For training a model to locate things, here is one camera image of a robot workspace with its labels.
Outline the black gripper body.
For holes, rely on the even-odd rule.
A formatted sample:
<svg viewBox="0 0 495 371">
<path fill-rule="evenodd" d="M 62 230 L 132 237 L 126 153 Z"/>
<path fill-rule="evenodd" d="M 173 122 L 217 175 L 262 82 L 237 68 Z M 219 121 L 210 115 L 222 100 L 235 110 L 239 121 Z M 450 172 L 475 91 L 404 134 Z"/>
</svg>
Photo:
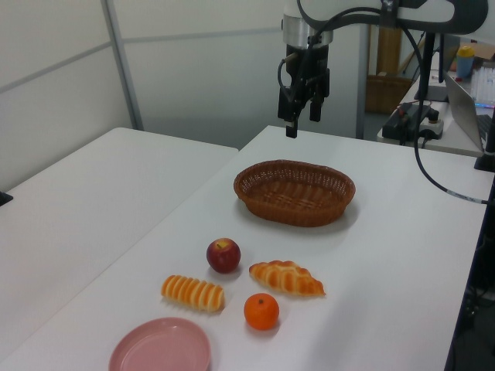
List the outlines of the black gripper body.
<svg viewBox="0 0 495 371">
<path fill-rule="evenodd" d="M 292 54 L 295 56 L 285 63 L 286 71 L 292 79 L 290 97 L 313 97 L 315 94 L 328 97 L 329 47 L 316 45 L 311 49 L 301 49 L 286 46 L 286 56 Z"/>
</svg>

